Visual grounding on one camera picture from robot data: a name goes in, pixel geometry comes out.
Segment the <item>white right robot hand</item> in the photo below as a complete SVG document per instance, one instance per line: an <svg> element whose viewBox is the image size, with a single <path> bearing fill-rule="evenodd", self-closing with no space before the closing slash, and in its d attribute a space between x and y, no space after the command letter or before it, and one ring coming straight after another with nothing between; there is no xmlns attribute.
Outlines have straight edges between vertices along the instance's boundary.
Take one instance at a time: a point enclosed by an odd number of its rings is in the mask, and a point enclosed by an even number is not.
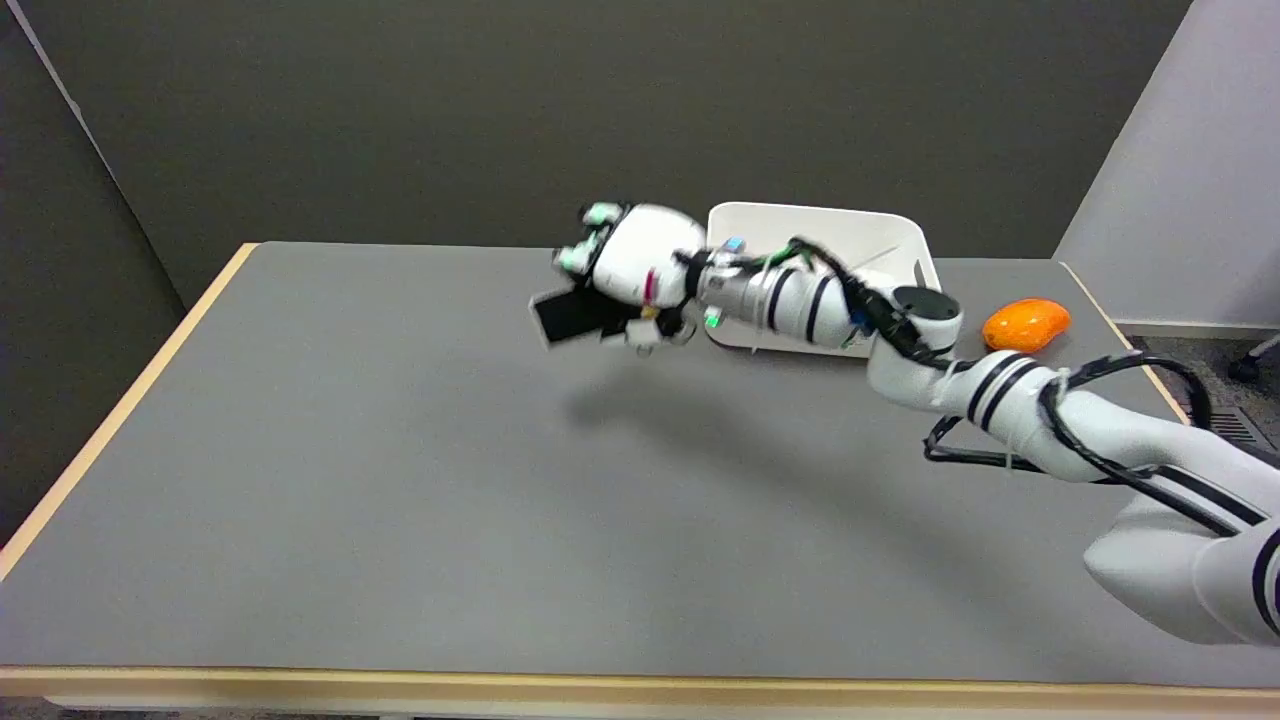
<svg viewBox="0 0 1280 720"><path fill-rule="evenodd" d="M593 202L579 223L579 242L550 255L570 290L531 305L545 341L596 337L640 354L687 343L696 325L689 318L686 260L707 250L703 224L650 202Z"/></svg>

